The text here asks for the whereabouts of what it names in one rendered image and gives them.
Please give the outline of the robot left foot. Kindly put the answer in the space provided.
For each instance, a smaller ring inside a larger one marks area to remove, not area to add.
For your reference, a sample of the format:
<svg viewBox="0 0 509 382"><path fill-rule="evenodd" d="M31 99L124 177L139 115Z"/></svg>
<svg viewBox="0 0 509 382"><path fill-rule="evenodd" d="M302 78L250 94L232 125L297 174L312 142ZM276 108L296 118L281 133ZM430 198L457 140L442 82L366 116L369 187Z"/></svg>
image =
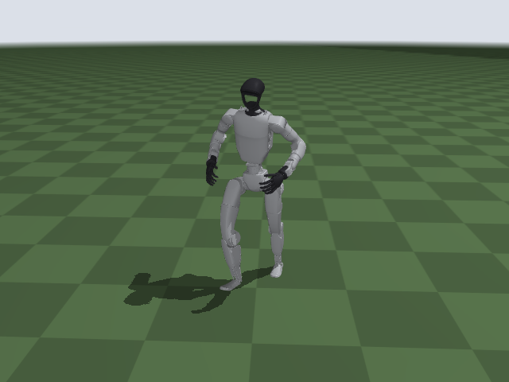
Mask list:
<svg viewBox="0 0 509 382"><path fill-rule="evenodd" d="M280 265L279 263L275 264L271 273L270 273L270 276L273 278L279 277L282 274L282 268L283 268L283 263L282 263L282 265Z"/></svg>

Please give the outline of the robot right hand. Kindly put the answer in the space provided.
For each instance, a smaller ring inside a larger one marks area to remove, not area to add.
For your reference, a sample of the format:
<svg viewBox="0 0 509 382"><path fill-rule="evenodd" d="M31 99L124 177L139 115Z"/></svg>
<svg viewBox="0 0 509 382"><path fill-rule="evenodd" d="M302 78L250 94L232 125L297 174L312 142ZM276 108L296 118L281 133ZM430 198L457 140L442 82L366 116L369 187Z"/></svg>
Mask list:
<svg viewBox="0 0 509 382"><path fill-rule="evenodd" d="M216 176L216 175L213 173L213 169L214 169L214 168L215 168L215 169L218 169L218 167L216 166L216 159L217 159L217 157L216 157L216 156L214 156L214 155L212 155L212 156L210 157L210 159L209 159L209 160L207 160L207 162L206 162L206 166L207 166L207 169L206 169L206 175L207 175L207 176L206 176L206 181L207 181L207 183L208 183L209 185L213 185L213 184L215 184L215 182L214 182L214 181L217 181L217 180L216 180L216 179L214 179L212 176L214 176L214 177L217 177L217 178L218 178L218 176Z"/></svg>

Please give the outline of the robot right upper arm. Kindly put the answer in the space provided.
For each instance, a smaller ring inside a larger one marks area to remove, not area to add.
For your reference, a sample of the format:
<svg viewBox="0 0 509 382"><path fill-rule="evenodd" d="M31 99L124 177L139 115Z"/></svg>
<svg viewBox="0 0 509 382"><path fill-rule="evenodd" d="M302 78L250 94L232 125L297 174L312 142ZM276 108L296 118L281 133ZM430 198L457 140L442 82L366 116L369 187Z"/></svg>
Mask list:
<svg viewBox="0 0 509 382"><path fill-rule="evenodd" d="M216 130L215 140L218 140L220 143L224 142L225 138L227 137L225 135L225 133L228 131L230 126L233 124L233 118L234 118L236 112L237 112L237 109L230 108L223 115L222 119L220 120L220 122L218 124L217 130Z"/></svg>

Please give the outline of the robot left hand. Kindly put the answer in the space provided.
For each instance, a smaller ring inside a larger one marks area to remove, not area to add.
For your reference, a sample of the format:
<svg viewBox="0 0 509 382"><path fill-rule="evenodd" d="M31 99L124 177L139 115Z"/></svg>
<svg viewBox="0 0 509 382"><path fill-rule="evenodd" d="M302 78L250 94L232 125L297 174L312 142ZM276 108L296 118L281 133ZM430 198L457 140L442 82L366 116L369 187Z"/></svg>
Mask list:
<svg viewBox="0 0 509 382"><path fill-rule="evenodd" d="M278 171L278 173L265 174L264 177L271 177L271 176L273 176L273 177L270 180L265 181L263 183L260 182L259 183L260 185L266 185L266 184L270 183L269 185L260 187L260 189L262 189L262 191L265 192L265 194L273 193L282 184L283 180L285 180L287 178L287 174L285 172L285 170L287 168L288 168L288 166L283 166Z"/></svg>

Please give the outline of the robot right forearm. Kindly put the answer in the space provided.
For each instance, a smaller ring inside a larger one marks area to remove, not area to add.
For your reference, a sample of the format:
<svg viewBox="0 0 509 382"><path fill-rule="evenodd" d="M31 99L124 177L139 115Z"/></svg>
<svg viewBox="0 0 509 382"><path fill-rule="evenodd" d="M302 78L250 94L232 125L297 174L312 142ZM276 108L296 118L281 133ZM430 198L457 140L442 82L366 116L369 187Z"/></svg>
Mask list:
<svg viewBox="0 0 509 382"><path fill-rule="evenodd" d="M216 159L216 163L217 163L218 162L220 148L221 148L221 143L218 140L215 140L215 136L216 136L216 131L212 135L212 139L211 139L210 146L209 146L210 148L209 148L208 159L207 160L209 160L210 157L212 155L214 155L214 156L217 157L217 159Z"/></svg>

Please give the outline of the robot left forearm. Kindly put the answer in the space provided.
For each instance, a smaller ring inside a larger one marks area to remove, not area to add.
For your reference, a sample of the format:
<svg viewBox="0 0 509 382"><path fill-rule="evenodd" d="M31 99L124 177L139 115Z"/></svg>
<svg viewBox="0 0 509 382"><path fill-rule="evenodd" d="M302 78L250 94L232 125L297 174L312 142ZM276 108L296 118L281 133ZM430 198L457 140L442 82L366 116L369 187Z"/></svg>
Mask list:
<svg viewBox="0 0 509 382"><path fill-rule="evenodd" d="M292 150L288 160L285 162L284 166L288 166L285 170L287 177L289 177L292 172L296 169L297 164L305 155L306 145L303 141L298 143L298 147L296 150Z"/></svg>

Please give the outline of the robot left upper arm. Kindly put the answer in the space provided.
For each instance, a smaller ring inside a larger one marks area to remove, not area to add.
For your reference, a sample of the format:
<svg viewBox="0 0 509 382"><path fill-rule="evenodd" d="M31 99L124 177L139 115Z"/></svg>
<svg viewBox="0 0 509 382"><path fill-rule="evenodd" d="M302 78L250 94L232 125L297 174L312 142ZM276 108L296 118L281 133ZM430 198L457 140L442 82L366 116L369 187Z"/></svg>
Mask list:
<svg viewBox="0 0 509 382"><path fill-rule="evenodd" d="M287 141L292 142L291 150L296 150L298 147L298 143L303 141L296 131L287 123L286 119L282 116L270 115L268 120L270 129L276 133L280 134ZM304 141L303 141L304 142Z"/></svg>

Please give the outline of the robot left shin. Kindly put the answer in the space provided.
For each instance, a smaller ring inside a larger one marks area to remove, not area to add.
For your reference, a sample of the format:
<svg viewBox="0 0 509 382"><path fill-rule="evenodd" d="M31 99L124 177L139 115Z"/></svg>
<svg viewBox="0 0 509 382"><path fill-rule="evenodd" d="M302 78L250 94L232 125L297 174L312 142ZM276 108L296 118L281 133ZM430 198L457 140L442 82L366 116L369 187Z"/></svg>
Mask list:
<svg viewBox="0 0 509 382"><path fill-rule="evenodd" d="M270 242L271 242L271 249L272 249L272 252L274 253L274 261L275 261L275 264L280 264L282 265L282 249L283 249L283 244L284 244L284 233L283 233L283 222L282 223L282 230L281 230L281 233L280 235L278 233L272 233L271 237L270 237Z"/></svg>

